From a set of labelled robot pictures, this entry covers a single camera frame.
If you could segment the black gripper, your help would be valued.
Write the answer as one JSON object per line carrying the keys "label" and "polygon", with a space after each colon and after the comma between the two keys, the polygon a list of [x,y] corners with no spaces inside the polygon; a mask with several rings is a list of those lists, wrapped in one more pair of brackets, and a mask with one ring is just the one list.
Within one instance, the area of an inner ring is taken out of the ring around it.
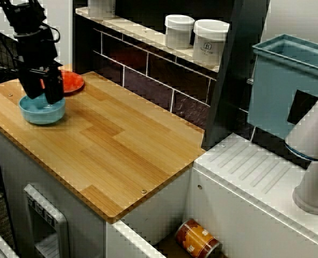
{"label": "black gripper", "polygon": [[[38,29],[31,33],[15,33],[14,37],[18,40],[17,72],[26,95],[34,99],[45,92],[49,104],[60,101],[64,90],[61,71],[54,61],[57,57],[55,43],[58,39],[54,39],[52,30]],[[46,70],[46,75],[39,70],[40,67]]]}

